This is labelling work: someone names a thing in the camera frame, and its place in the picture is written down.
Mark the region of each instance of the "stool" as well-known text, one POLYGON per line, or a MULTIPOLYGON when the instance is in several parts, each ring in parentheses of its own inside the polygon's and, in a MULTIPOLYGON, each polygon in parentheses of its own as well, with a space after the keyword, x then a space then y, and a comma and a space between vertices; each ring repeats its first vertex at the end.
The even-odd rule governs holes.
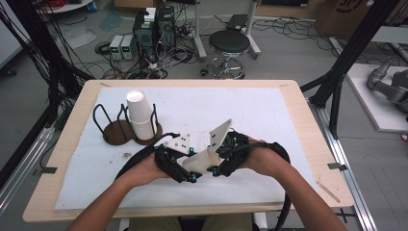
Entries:
POLYGON ((210 61, 208 70, 214 77, 228 75, 232 79, 243 79, 243 65, 232 57, 244 55, 249 49, 249 39, 240 31, 223 30, 210 35, 210 48, 221 55, 210 61))

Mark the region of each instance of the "white paper cup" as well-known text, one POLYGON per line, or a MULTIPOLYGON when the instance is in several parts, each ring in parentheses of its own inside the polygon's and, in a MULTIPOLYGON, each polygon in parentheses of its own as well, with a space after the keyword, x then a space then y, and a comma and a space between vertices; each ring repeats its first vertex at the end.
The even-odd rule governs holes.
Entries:
POLYGON ((152 116, 152 109, 142 90, 132 90, 126 94, 129 119, 136 123, 144 123, 152 116))
POLYGON ((132 124, 133 131, 135 131, 136 136, 143 140, 147 141, 154 137, 154 131, 157 131, 156 120, 153 118, 153 127, 154 131, 152 130, 152 124, 150 119, 143 122, 143 123, 136 123, 135 121, 130 120, 132 124))
POLYGON ((207 168, 219 166, 222 160, 217 153, 208 152, 208 148, 189 157, 183 161, 183 168, 186 171, 199 172, 201 174, 210 173, 207 168))

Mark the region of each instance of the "cardboard box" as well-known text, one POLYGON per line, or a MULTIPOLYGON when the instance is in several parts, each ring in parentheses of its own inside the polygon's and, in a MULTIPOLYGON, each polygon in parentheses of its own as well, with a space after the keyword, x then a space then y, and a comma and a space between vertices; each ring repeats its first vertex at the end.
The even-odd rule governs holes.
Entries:
POLYGON ((257 5, 256 15, 273 17, 295 17, 295 18, 316 18, 324 0, 309 0, 304 7, 273 6, 263 4, 257 5))
POLYGON ((115 0, 116 8, 158 8, 166 0, 115 0))
MULTIPOLYGON (((390 13, 390 16, 388 16, 387 20, 385 21, 386 24, 390 24, 394 17, 398 14, 398 12, 402 9, 402 7, 404 6, 405 0, 399 0, 399 3, 396 5, 396 7, 394 8, 394 10, 390 13)), ((401 22, 403 22, 405 20, 405 18, 408 17, 408 8, 406 8, 401 15, 399 16, 399 18, 396 19, 396 21, 394 22, 395 25, 399 25, 401 22)))
POLYGON ((316 19, 321 37, 350 39, 370 9, 368 0, 327 0, 316 19))

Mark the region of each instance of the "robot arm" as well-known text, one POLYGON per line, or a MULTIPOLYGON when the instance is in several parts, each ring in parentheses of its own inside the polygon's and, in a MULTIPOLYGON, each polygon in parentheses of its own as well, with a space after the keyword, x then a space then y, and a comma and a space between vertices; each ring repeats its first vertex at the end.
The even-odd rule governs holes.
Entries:
POLYGON ((387 75, 387 70, 391 64, 392 60, 388 60, 381 66, 376 68, 369 76, 367 87, 370 90, 375 90, 384 94, 385 96, 387 96, 387 99, 392 101, 393 103, 404 103, 405 101, 407 101, 408 91, 403 87, 402 83, 395 84, 394 80, 396 82, 398 82, 398 80, 399 82, 402 82, 402 80, 408 81, 407 71, 396 73, 391 85, 387 85, 381 82, 381 80, 387 75))

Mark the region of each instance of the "white paper sheet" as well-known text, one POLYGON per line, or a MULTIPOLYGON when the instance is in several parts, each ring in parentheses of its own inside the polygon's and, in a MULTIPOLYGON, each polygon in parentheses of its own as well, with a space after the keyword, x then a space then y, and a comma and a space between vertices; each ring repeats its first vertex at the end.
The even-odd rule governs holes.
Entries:
MULTIPOLYGON (((95 103, 103 104, 111 120, 116 120, 125 95, 135 88, 103 88, 95 103)), ((209 132, 229 118, 232 127, 254 139, 277 141, 289 152, 293 165, 316 188, 311 170, 294 130, 280 89, 263 88, 139 88, 150 104, 156 104, 164 133, 209 132)), ((102 111, 97 120, 104 128, 108 121, 102 111)), ((69 163, 56 210, 84 209, 108 188, 129 159, 142 146, 134 141, 110 146, 89 116, 80 142, 69 163)), ((120 208, 198 206, 283 202, 284 191, 272 178, 249 169, 239 169, 230 177, 211 173, 192 184, 160 179, 133 189, 120 208)))

